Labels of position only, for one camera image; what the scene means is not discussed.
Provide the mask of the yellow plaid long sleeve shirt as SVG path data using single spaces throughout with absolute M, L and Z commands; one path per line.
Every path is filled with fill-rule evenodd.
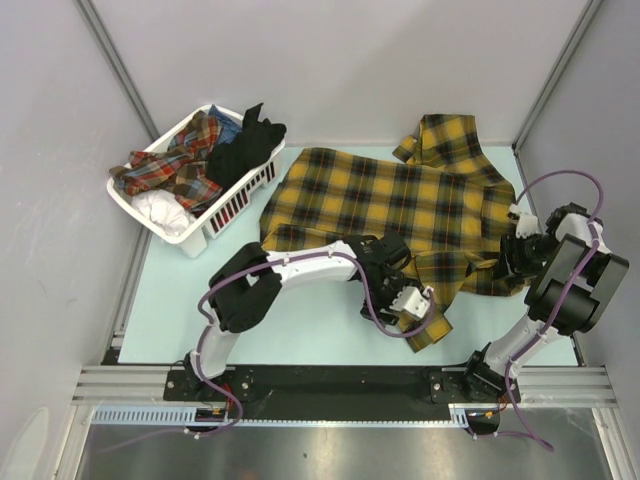
M 426 114 L 393 155 L 303 149 L 261 213 L 262 247 L 296 251 L 394 232 L 411 252 L 404 273 L 434 289 L 439 326 L 459 292 L 521 292 L 527 281 L 495 276 L 515 192 L 483 153 L 474 116 Z

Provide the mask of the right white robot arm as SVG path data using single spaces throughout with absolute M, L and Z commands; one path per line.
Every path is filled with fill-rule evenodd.
M 470 357 L 461 388 L 476 402 L 505 395 L 507 383 L 547 345 L 590 331 L 629 269 L 627 260 L 606 247 L 601 221 L 580 205 L 555 209 L 545 230 L 515 206 L 509 217 L 515 226 L 501 237 L 494 278 L 529 280 L 527 311 L 504 336 Z

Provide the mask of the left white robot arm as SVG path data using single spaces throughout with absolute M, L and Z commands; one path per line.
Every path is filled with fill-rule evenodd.
M 411 338 L 423 332 L 434 311 L 432 289 L 403 272 L 411 259 L 396 232 L 381 238 L 347 236 L 329 245 L 293 252 L 241 247 L 209 280 L 197 308 L 207 324 L 186 355 L 186 387 L 197 398 L 214 397 L 239 336 L 265 319 L 278 295 L 315 281 L 358 281 L 362 316 L 385 335 Z

